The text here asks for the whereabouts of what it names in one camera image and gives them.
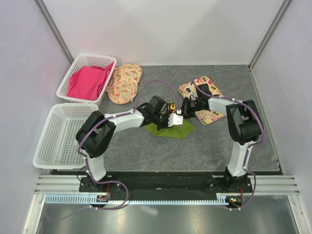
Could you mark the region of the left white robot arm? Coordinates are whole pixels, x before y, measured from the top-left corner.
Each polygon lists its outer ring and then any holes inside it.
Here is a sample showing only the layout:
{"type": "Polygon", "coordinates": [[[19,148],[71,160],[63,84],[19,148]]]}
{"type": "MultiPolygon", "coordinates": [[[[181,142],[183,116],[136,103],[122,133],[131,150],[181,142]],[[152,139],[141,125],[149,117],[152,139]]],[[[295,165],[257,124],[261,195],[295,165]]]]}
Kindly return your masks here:
{"type": "Polygon", "coordinates": [[[90,186],[97,192],[107,186],[104,153],[113,135],[117,132],[138,128],[151,123],[158,130],[172,128],[183,123],[181,111],[162,113],[161,108],[144,103],[127,112],[117,114],[102,114],[94,111],[76,134],[78,154],[82,155],[91,177],[90,186]]]}

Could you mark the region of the green paper napkin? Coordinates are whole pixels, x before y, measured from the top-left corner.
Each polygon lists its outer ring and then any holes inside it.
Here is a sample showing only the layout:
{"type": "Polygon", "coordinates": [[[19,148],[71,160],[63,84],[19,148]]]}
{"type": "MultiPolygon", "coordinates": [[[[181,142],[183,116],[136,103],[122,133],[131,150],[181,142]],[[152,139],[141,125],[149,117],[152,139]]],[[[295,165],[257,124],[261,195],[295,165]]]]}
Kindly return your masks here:
{"type": "Polygon", "coordinates": [[[166,137],[185,139],[188,134],[194,130],[194,125],[189,121],[184,120],[182,125],[175,125],[172,128],[157,129],[157,126],[153,123],[146,125],[145,129],[151,133],[154,137],[166,137]]]}

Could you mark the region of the iridescent gold spoon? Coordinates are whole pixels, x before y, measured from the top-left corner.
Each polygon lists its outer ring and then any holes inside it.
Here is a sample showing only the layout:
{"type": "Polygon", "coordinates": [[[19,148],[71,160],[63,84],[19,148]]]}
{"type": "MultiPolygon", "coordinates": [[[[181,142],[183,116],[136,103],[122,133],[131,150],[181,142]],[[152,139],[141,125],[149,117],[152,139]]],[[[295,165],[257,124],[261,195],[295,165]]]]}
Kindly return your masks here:
{"type": "Polygon", "coordinates": [[[167,112],[168,113],[174,113],[176,111],[176,105],[174,102],[169,102],[167,105],[167,112]]]}

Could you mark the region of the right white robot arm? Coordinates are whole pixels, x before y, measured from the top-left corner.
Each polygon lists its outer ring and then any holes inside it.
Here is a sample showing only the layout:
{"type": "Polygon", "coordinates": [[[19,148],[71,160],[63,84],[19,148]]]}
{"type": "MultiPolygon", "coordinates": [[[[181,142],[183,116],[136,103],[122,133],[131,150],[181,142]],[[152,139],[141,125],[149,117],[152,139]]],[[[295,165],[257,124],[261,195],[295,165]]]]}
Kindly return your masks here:
{"type": "Polygon", "coordinates": [[[248,161],[253,146],[262,142],[264,133],[255,102],[213,95],[206,83],[196,85],[192,82],[187,91],[188,96],[181,106],[183,117],[193,118],[202,110],[221,113],[227,118],[228,131],[233,140],[231,159],[223,177],[209,179],[210,189],[214,192],[251,192],[248,161]]]}

